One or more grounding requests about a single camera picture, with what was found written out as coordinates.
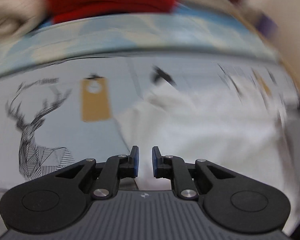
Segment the cream folded blanket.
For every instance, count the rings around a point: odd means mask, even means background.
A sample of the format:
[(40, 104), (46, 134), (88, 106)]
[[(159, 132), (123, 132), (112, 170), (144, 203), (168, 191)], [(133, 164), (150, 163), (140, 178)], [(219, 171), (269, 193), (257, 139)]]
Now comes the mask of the cream folded blanket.
[(0, 40), (29, 33), (47, 15), (47, 0), (0, 0)]

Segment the white t-shirt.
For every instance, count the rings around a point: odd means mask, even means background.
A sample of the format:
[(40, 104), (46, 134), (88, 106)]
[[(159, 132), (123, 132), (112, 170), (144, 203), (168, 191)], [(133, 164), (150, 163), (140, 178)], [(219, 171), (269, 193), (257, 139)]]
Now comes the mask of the white t-shirt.
[(285, 111), (253, 86), (180, 92), (169, 84), (151, 89), (116, 117), (128, 146), (138, 146), (141, 190), (168, 190), (155, 179), (152, 148), (187, 163), (205, 159), (282, 191), (291, 212), (284, 232), (300, 223), (300, 184), (283, 135)]

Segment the blue leaf pattern folded sheet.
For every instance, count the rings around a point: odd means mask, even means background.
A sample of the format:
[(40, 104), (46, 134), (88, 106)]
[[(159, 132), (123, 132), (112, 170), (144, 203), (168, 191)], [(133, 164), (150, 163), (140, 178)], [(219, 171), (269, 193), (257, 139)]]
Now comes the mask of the blue leaf pattern folded sheet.
[(278, 53), (233, 16), (211, 11), (118, 14), (50, 25), (0, 43), (0, 78), (73, 57), (201, 51), (276, 61)]

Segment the grey deer print bedsheet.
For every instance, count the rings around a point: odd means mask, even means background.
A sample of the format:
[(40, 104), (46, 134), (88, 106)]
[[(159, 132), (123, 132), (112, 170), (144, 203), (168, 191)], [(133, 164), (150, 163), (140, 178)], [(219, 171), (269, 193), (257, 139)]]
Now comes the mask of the grey deer print bedsheet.
[(87, 57), (0, 79), (0, 190), (58, 165), (127, 153), (116, 117), (154, 87), (253, 86), (282, 107), (297, 97), (275, 63), (221, 55)]

